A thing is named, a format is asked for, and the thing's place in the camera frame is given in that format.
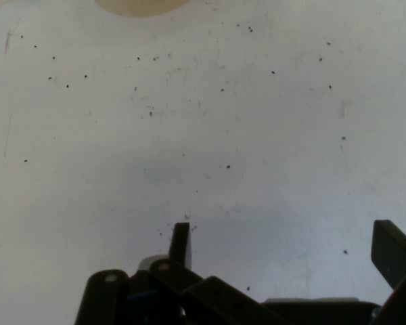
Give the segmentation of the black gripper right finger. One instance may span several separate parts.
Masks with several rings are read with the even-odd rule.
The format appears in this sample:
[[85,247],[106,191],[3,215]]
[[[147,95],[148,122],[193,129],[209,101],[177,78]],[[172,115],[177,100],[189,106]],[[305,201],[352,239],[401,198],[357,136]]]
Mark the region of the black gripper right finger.
[[371,260],[392,289],[372,323],[406,324],[406,235],[392,221],[374,221]]

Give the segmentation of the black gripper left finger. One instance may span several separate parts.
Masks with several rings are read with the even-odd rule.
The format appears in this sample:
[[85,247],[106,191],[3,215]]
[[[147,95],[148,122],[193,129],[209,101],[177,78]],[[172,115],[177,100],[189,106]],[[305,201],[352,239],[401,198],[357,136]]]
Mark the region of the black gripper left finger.
[[165,258],[133,276],[107,269],[89,277],[76,324],[283,324],[269,311],[214,276],[190,270],[191,227],[176,223]]

